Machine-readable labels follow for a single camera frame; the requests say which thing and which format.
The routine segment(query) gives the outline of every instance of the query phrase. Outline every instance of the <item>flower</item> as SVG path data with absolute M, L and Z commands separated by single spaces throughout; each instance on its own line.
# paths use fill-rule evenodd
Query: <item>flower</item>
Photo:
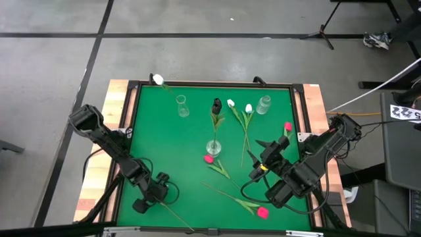
M 153 75 L 152 79 L 155 81 L 157 85 L 163 85 L 164 84 L 164 78 L 160 74 Z
M 286 129 L 286 130 L 287 130 L 287 132 L 291 132 L 291 131 L 292 131 L 292 123 L 290 123 L 290 122 L 286 122 L 286 123 L 284 124 L 284 129 Z
M 267 218 L 269 217 L 269 210 L 267 210 L 267 209 L 266 209 L 266 208 L 264 208 L 264 207 L 259 207 L 259 208 L 257 209 L 257 215 L 258 215 L 260 218 L 267 219 Z
M 232 101 L 232 99 L 229 99 L 229 100 L 227 100 L 226 102 L 228 103 L 228 106 L 229 106 L 230 108 L 232 108 L 232 107 L 234 107 L 234 106 L 235 106 L 235 103 L 234 103 L 234 101 Z
M 205 161 L 206 161 L 207 163 L 209 163 L 209 164 L 212 164 L 212 163 L 213 163 L 213 161 L 214 161 L 214 159 L 213 159 L 213 156 L 212 156 L 212 155 L 205 155 L 205 156 L 204 156 L 204 158 L 205 158 Z
M 222 109 L 221 100 L 219 100 L 219 98 L 215 98 L 213 100 L 212 113 L 214 115 L 219 115 L 219 113 L 221 112 L 221 109 Z
M 253 112 L 253 108 L 251 107 L 250 104 L 247 104 L 245 106 L 245 112 L 248 113 L 248 114 L 251 113 L 251 112 Z

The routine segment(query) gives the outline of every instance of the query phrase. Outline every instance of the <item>green table surface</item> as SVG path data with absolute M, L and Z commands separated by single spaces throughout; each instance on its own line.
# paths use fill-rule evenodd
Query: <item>green table surface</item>
M 244 132 L 226 101 L 234 100 L 235 107 L 241 112 L 246 104 L 250 103 L 255 109 L 262 96 L 271 97 L 272 104 L 267 114 L 255 113 L 249 125 L 251 151 L 259 157 L 263 148 L 255 140 L 278 140 L 283 134 L 284 123 L 294 124 L 289 90 L 202 87 L 173 87 L 172 90 L 177 95 L 186 96 L 189 116 L 178 116 L 178 104 L 168 91 L 160 87 L 143 86 L 130 151 L 133 157 L 147 157 L 153 161 L 154 177 L 159 172 L 165 172 L 170 175 L 170 181 L 180 188 L 180 198 L 169 205 L 171 210 L 192 228 L 310 230 L 308 215 L 263 204 L 270 214 L 268 219 L 262 219 L 257 214 L 252 215 L 233 199 L 201 183 L 205 182 L 235 198 L 246 200 L 241 196 L 239 188 L 225 176 L 208 168 L 203 159 L 207 154 L 206 143 L 213 137 L 210 116 L 213 99 L 220 98 L 223 103 L 221 113 L 226 118 L 217 133 L 217 140 L 222 145 L 217 159 L 222 162 L 231 179 L 242 186 L 250 180 L 252 160 L 246 153 L 241 167 Z M 291 162 L 299 159 L 295 125 L 293 129 L 291 144 L 284 152 L 285 158 Z M 270 184 L 274 184 L 278 178 L 270 173 L 268 179 Z M 173 187 L 169 188 L 166 201 L 171 201 L 176 193 Z M 254 198 L 266 199 L 266 190 L 261 180 L 248 186 L 245 192 Z M 132 204 L 140 197 L 137 188 L 131 187 L 128 182 L 124 183 L 118 226 L 187 227 L 159 204 L 145 214 L 137 213 Z M 293 197 L 288 205 L 308 211 L 306 199 Z

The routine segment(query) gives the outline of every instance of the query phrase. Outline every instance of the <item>concrete floor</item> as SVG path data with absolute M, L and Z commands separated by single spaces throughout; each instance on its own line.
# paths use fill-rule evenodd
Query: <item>concrete floor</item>
M 401 16 L 409 14 L 404 1 L 394 3 Z M 106 5 L 106 0 L 2 0 L 0 32 L 96 33 Z M 105 31 L 306 34 L 316 31 L 333 8 L 328 0 L 121 0 L 114 2 Z M 394 24 L 386 4 L 343 3 L 326 32 L 362 34 Z M 93 42 L 0 38 L 0 139 L 26 148 L 22 155 L 0 153 L 0 228 L 31 225 Z M 387 80 L 414 61 L 404 43 L 390 51 L 369 49 L 361 40 L 332 43 L 334 51 L 322 40 L 103 39 L 84 103 L 101 109 L 110 79 L 146 79 L 153 72 L 169 80 L 248 82 L 260 76 L 267 82 L 320 84 L 331 109 L 364 93 L 358 81 Z M 378 112 L 378 94 L 342 111 Z M 88 140 L 73 136 L 46 224 L 71 223 L 90 149 Z M 347 163 L 361 169 L 383 159 L 378 129 Z

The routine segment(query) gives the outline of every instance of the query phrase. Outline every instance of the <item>pink tulip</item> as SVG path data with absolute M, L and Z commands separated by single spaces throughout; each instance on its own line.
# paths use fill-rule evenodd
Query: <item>pink tulip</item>
M 287 130 L 287 132 L 291 132 L 292 131 L 292 123 L 286 122 L 284 124 L 284 128 Z
M 264 207 L 259 207 L 257 209 L 257 215 L 262 219 L 267 219 L 269 217 L 269 210 Z
M 205 161 L 209 164 L 213 163 L 213 156 L 212 155 L 205 155 Z

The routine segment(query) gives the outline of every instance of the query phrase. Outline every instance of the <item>white tulip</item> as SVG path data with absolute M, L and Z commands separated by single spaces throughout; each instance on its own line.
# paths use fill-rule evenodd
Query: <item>white tulip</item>
M 251 112 L 253 112 L 253 108 L 251 107 L 251 105 L 250 105 L 250 104 L 247 104 L 247 105 L 245 106 L 245 112 L 246 112 L 246 113 L 251 113 Z
M 156 84 L 160 86 L 164 84 L 164 78 L 160 74 L 153 75 L 152 79 L 155 81 Z
M 234 107 L 234 106 L 235 106 L 235 103 L 234 103 L 234 101 L 232 101 L 232 99 L 229 99 L 229 100 L 227 100 L 226 102 L 228 103 L 228 106 L 229 106 L 230 108 L 232 108 L 232 107 Z

